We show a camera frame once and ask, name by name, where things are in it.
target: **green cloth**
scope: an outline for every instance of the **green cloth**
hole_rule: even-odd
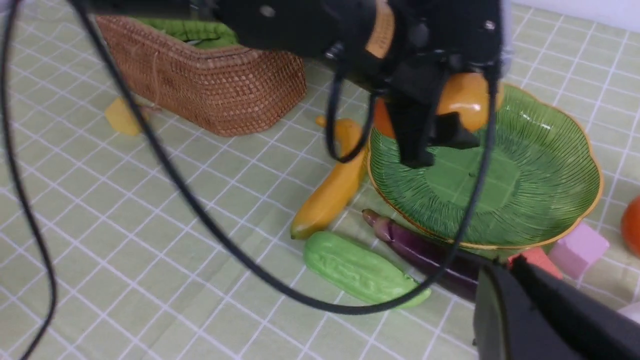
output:
[[[183,42],[199,40],[194,45],[199,49],[215,49],[238,44],[236,34],[220,22],[136,19]]]

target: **black cable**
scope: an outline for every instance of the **black cable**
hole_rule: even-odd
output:
[[[14,0],[11,2],[9,7],[9,12],[4,18],[4,34],[3,34],[3,43],[2,43],[2,54],[0,55],[0,61],[2,63],[2,67],[0,68],[0,102],[2,104],[2,120],[3,120],[3,137],[4,137],[4,149],[6,151],[7,163],[9,166],[9,172],[11,173],[11,177],[13,179],[13,186],[15,187],[15,191],[17,192],[18,199],[22,204],[22,209],[24,211],[25,216],[27,217],[27,223],[31,228],[31,232],[35,237],[36,244],[38,245],[38,249],[40,251],[40,255],[42,257],[42,263],[44,264],[45,270],[47,272],[47,278],[49,280],[49,310],[47,312],[47,317],[42,322],[38,332],[35,337],[29,344],[29,347],[22,355],[21,359],[26,360],[29,359],[29,356],[33,353],[33,351],[38,346],[40,340],[47,331],[49,324],[53,320],[54,313],[56,311],[56,304],[58,303],[58,288],[56,284],[56,273],[53,268],[53,263],[51,261],[51,257],[49,256],[49,250],[47,249],[47,245],[44,242],[44,238],[40,233],[40,228],[38,226],[38,222],[36,218],[33,216],[33,212],[31,211],[31,206],[29,206],[29,199],[27,198],[27,193],[24,190],[22,185],[22,178],[20,174],[20,167],[18,165],[17,158],[15,157],[15,152],[13,148],[13,136],[12,129],[10,124],[10,107],[9,107],[9,94],[8,94],[8,75],[9,75],[9,55],[10,55],[10,45],[11,39],[13,36],[13,26],[15,25],[16,18],[18,16],[18,9],[20,5],[20,0]]]
[[[356,156],[358,156],[358,154],[360,154],[360,152],[363,151],[364,147],[367,145],[369,133],[373,128],[373,116],[376,100],[382,94],[382,91],[379,90],[372,91],[369,94],[369,108],[367,109],[367,117],[365,118],[365,123],[362,127],[362,134],[360,135],[360,139],[358,139],[355,147],[353,147],[353,149],[348,154],[340,157],[335,148],[335,120],[338,114],[340,95],[342,94],[342,84],[347,76],[347,71],[347,62],[342,58],[342,55],[340,55],[338,64],[335,69],[335,74],[333,75],[333,80],[331,82],[331,88],[329,90],[329,100],[327,101],[325,115],[326,126],[324,127],[324,139],[326,142],[326,150],[327,152],[329,152],[329,156],[331,156],[335,161],[343,164],[346,164],[355,159]]]
[[[20,201],[22,203],[22,207],[24,208],[25,214],[29,220],[29,226],[31,228],[31,230],[33,231],[36,240],[38,242],[38,246],[40,247],[40,252],[42,253],[42,257],[43,257],[43,262],[45,263],[45,267],[47,269],[47,273],[49,276],[49,280],[52,284],[51,286],[51,310],[49,315],[47,315],[47,318],[45,319],[45,322],[42,324],[42,328],[40,329],[40,331],[38,332],[38,335],[36,336],[34,342],[29,346],[29,350],[27,353],[25,353],[25,356],[23,356],[23,359],[27,359],[28,356],[31,354],[31,351],[33,351],[33,349],[35,348],[35,346],[37,345],[37,343],[40,341],[40,338],[42,337],[42,334],[45,332],[46,328],[49,326],[50,322],[51,322],[51,318],[55,309],[55,304],[56,304],[56,287],[55,287],[55,274],[54,274],[54,270],[53,267],[51,265],[51,260],[49,259],[49,255],[48,255],[48,251],[46,246],[44,245],[44,241],[42,239],[42,236],[40,235],[40,231],[39,228],[37,226],[37,223],[35,222],[35,219],[33,218],[33,214],[31,213],[31,208],[29,205],[29,202],[27,200],[26,194],[24,192],[24,189],[22,188],[22,181],[20,179],[20,174],[18,171],[18,166],[17,166],[17,159],[16,156],[14,154],[13,151],[13,144],[12,144],[12,136],[11,136],[11,129],[10,129],[10,120],[9,120],[9,103],[8,103],[8,90],[7,90],[7,75],[8,75],[8,49],[9,49],[9,45],[10,45],[10,35],[12,34],[12,28],[13,28],[13,23],[15,22],[15,16],[17,13],[17,3],[19,2],[19,0],[14,1],[13,6],[12,6],[12,10],[10,11],[9,16],[7,16],[7,24],[6,24],[6,32],[5,32],[5,36],[3,39],[3,54],[2,54],[2,68],[1,68],[1,74],[0,74],[0,85],[1,89],[1,97],[0,99],[2,100],[2,112],[3,112],[3,125],[4,125],[4,140],[5,140],[5,147],[6,147],[6,151],[7,151],[7,156],[9,159],[9,164],[10,164],[10,169],[11,169],[11,173],[12,173],[12,179],[13,182],[15,184],[15,187],[19,193],[19,197],[20,197]],[[488,121],[488,129],[486,132],[486,141],[485,141],[485,148],[483,151],[483,156],[482,156],[482,161],[480,164],[480,168],[479,168],[479,172],[478,172],[478,177],[476,180],[476,185],[474,187],[474,191],[472,192],[472,195],[470,197],[469,203],[467,205],[467,208],[465,210],[465,214],[463,216],[463,218],[461,219],[461,224],[460,227],[458,229],[458,232],[456,233],[456,237],[453,241],[452,247],[449,250],[449,253],[447,255],[447,257],[445,258],[445,261],[443,262],[442,266],[438,269],[438,271],[436,272],[436,274],[434,274],[433,276],[427,278],[424,282],[422,282],[421,284],[419,284],[415,289],[413,289],[412,291],[409,291],[408,293],[393,299],[393,300],[389,300],[387,302],[381,303],[381,304],[375,304],[375,305],[369,305],[369,306],[343,306],[343,305],[337,305],[337,304],[332,304],[330,302],[324,302],[321,300],[317,300],[314,299],[312,297],[308,297],[292,288],[290,288],[288,285],[284,284],[282,281],[278,280],[277,278],[273,277],[269,272],[265,271],[260,265],[256,264],[256,262],[254,262],[249,256],[247,256],[233,241],[231,241],[229,238],[227,238],[227,236],[224,234],[224,232],[215,224],[215,222],[208,216],[208,214],[205,212],[205,210],[203,209],[203,207],[200,205],[200,203],[197,201],[197,199],[194,197],[194,195],[191,193],[190,189],[188,188],[188,186],[186,185],[186,183],[184,182],[184,180],[182,179],[181,175],[176,171],[175,167],[172,165],[171,161],[168,159],[167,155],[165,154],[165,152],[163,151],[162,145],[158,142],[155,134],[153,133],[152,128],[145,122],[143,116],[142,116],[142,112],[140,110],[140,108],[138,107],[138,105],[136,104],[136,102],[133,99],[132,93],[131,91],[128,89],[127,85],[125,84],[125,81],[123,80],[122,76],[120,75],[116,65],[113,63],[113,60],[111,59],[107,49],[104,47],[104,45],[102,44],[102,40],[100,39],[100,36],[97,32],[97,30],[95,29],[95,26],[93,25],[93,23],[91,22],[91,20],[89,19],[89,17],[86,14],[86,11],[84,9],[84,7],[82,6],[82,4],[78,3],[77,0],[70,0],[69,1],[70,4],[72,5],[72,7],[75,9],[75,11],[77,12],[77,16],[79,17],[79,20],[81,21],[83,27],[85,28],[85,30],[87,31],[89,37],[91,38],[91,41],[93,42],[101,60],[105,63],[109,73],[113,76],[115,83],[119,89],[119,91],[121,92],[122,96],[124,97],[125,101],[127,102],[127,105],[131,108],[131,111],[134,113],[134,116],[136,117],[136,120],[138,121],[138,124],[140,125],[140,127],[142,128],[144,134],[147,136],[148,140],[149,140],[149,144],[151,146],[151,148],[154,151],[154,154],[156,155],[156,157],[158,158],[158,160],[162,163],[165,171],[167,172],[167,174],[169,175],[169,177],[172,179],[172,181],[174,182],[175,186],[178,188],[178,190],[180,191],[181,195],[184,197],[185,201],[189,204],[189,206],[191,207],[191,209],[196,213],[196,215],[198,216],[198,218],[200,219],[200,221],[202,221],[202,223],[206,226],[206,228],[208,228],[208,230],[211,232],[211,234],[213,236],[215,236],[220,243],[222,243],[222,245],[238,260],[240,260],[240,262],[243,263],[244,266],[246,266],[249,270],[251,270],[256,276],[260,277],[263,281],[265,281],[266,283],[268,283],[271,287],[273,287],[274,289],[278,290],[280,293],[282,293],[283,295],[286,295],[304,305],[316,308],[318,310],[322,310],[322,311],[327,311],[330,313],[337,313],[337,314],[342,314],[342,315],[367,315],[367,314],[372,314],[372,313],[379,313],[382,311],[387,311],[390,309],[393,309],[395,307],[401,306],[404,303],[410,301],[411,299],[413,299],[414,297],[420,295],[424,290],[428,289],[433,283],[435,283],[437,280],[439,280],[439,278],[444,274],[444,272],[447,271],[447,268],[449,267],[449,265],[451,264],[451,262],[453,261],[454,257],[456,256],[456,252],[460,246],[460,243],[462,241],[462,238],[471,222],[471,219],[473,217],[474,214],[474,210],[475,210],[475,206],[476,203],[478,201],[478,198],[480,196],[480,193],[482,192],[482,187],[484,186],[484,180],[486,178],[486,173],[489,167],[489,162],[490,162],[490,158],[491,158],[491,153],[493,150],[493,145],[495,142],[495,99],[496,99],[496,94],[497,94],[497,80],[493,81],[491,80],[489,82],[489,89],[490,89],[490,100],[489,100],[489,121]]]

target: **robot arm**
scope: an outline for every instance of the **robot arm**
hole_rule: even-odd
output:
[[[449,76],[479,72],[497,82],[511,61],[509,0],[92,0],[87,8],[220,21],[246,47],[318,60],[335,72],[328,124],[343,80],[371,93],[370,117],[383,96],[401,162],[413,168],[433,164],[428,147],[479,145],[456,113],[435,114]]]

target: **wicker basket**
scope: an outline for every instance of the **wicker basket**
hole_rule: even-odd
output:
[[[216,135],[264,131],[307,91],[293,54],[201,50],[127,17],[95,20],[133,92]]]

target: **green plate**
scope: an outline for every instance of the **green plate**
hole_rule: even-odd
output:
[[[484,140],[484,129],[478,131]],[[482,147],[434,148],[433,167],[399,163],[396,141],[374,130],[369,177],[418,229],[450,241],[475,185]],[[582,128],[567,114],[505,86],[487,181],[463,246],[525,249],[570,232],[597,204],[602,172]]]

